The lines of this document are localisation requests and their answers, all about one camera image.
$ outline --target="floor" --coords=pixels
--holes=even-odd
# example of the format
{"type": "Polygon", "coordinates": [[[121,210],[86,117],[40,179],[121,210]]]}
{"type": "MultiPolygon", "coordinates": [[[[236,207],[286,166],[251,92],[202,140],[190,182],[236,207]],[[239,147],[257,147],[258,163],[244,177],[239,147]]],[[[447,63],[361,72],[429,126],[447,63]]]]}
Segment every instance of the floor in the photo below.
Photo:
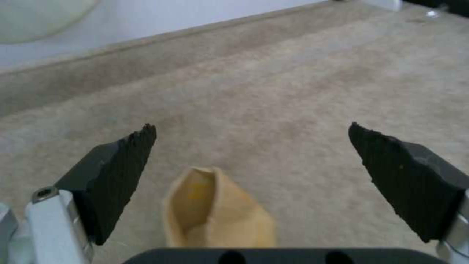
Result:
{"type": "Polygon", "coordinates": [[[218,166],[275,217],[281,247],[433,254],[370,181],[352,121],[469,172],[469,23],[357,1],[156,36],[0,75],[0,197],[17,215],[94,145],[155,124],[139,187],[95,263],[164,246],[161,199],[218,166]]]}

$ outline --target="yellow object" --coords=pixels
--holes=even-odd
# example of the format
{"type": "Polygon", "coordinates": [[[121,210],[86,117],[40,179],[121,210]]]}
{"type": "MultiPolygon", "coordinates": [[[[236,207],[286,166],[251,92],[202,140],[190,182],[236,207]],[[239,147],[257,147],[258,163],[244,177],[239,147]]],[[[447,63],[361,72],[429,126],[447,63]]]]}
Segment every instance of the yellow object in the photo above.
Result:
{"type": "Polygon", "coordinates": [[[191,168],[163,202],[169,247],[275,247],[275,223],[218,168],[191,168]]]}

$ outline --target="white object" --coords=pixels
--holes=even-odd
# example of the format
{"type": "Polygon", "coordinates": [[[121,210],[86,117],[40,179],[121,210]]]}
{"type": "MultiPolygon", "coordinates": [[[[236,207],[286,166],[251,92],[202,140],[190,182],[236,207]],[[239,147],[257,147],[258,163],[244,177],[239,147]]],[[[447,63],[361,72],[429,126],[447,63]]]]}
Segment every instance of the white object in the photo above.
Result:
{"type": "Polygon", "coordinates": [[[362,0],[363,2],[391,11],[399,11],[402,8],[402,0],[362,0]]]}
{"type": "Polygon", "coordinates": [[[439,17],[439,14],[436,11],[428,11],[427,17],[439,17]]]}
{"type": "Polygon", "coordinates": [[[0,43],[31,41],[78,21],[98,0],[0,0],[0,43]]]}
{"type": "Polygon", "coordinates": [[[112,43],[322,1],[101,0],[81,21],[54,36],[16,45],[0,44],[0,69],[39,62],[57,54],[77,54],[112,43]]]}

